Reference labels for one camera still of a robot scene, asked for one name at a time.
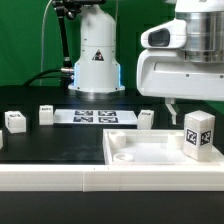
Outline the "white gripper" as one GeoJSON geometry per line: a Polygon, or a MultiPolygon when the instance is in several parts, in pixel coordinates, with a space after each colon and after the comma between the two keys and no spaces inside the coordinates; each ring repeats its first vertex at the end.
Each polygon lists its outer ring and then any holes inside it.
{"type": "Polygon", "coordinates": [[[224,63],[186,60],[187,23],[174,19],[141,35],[145,50],[137,62],[137,89],[143,96],[164,97],[177,124],[179,108],[174,98],[224,101],[224,63]]]}

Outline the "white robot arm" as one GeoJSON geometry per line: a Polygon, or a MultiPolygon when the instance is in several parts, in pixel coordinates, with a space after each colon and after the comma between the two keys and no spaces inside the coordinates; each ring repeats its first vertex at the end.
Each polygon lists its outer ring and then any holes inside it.
{"type": "MultiPolygon", "coordinates": [[[[224,1],[165,0],[175,18],[141,35],[137,90],[163,97],[224,101],[224,1]]],[[[89,99],[125,91],[115,59],[116,23],[95,1],[81,3],[81,52],[69,90],[89,99]]]]}

